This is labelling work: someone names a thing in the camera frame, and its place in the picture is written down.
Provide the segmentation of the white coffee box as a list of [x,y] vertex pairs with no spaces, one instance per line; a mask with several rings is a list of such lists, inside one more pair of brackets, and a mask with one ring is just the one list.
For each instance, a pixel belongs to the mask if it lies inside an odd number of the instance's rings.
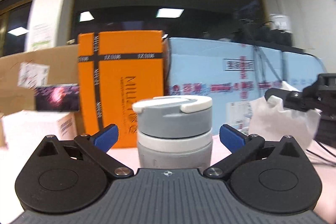
[[72,140],[77,135],[73,113],[28,111],[2,118],[5,143],[9,149],[37,145],[46,135]]

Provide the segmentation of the orange MIUZI box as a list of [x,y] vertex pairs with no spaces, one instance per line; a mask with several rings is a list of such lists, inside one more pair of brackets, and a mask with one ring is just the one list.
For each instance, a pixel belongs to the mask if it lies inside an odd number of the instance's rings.
[[80,108],[85,133],[118,127],[116,148],[137,145],[132,105],[164,95],[162,31],[106,31],[78,36]]

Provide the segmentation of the white paper towel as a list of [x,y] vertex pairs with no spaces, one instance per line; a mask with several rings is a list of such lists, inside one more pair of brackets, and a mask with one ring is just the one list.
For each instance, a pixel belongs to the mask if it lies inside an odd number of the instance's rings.
[[250,106],[249,134],[258,134],[267,141],[279,141],[291,135],[303,150],[309,148],[321,119],[319,110],[301,112],[284,108],[283,100],[276,96],[260,97],[251,101]]

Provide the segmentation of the brown cardboard box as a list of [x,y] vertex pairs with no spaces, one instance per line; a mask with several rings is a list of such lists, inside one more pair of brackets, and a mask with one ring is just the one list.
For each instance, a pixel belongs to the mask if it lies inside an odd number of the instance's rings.
[[34,110],[34,88],[75,84],[77,45],[23,52],[1,57],[1,113]]

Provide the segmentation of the dark glossy small box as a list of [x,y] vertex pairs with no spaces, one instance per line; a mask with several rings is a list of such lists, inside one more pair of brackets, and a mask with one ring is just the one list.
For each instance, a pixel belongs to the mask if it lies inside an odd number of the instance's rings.
[[36,111],[77,112],[80,110],[78,84],[46,85],[35,88]]

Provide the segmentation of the grey white lidded container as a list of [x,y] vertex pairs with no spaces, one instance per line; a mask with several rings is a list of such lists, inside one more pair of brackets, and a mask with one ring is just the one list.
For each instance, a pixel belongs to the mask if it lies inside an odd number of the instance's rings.
[[134,103],[141,168],[207,169],[213,148],[212,106],[211,97],[196,95]]

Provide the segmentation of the light blue cardboard box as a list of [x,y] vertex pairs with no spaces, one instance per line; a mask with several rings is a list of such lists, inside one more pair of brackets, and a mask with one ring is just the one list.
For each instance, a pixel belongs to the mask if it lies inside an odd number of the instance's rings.
[[279,50],[191,38],[168,38],[166,93],[209,96],[213,100],[213,133],[221,125],[245,130],[250,102],[282,82]]

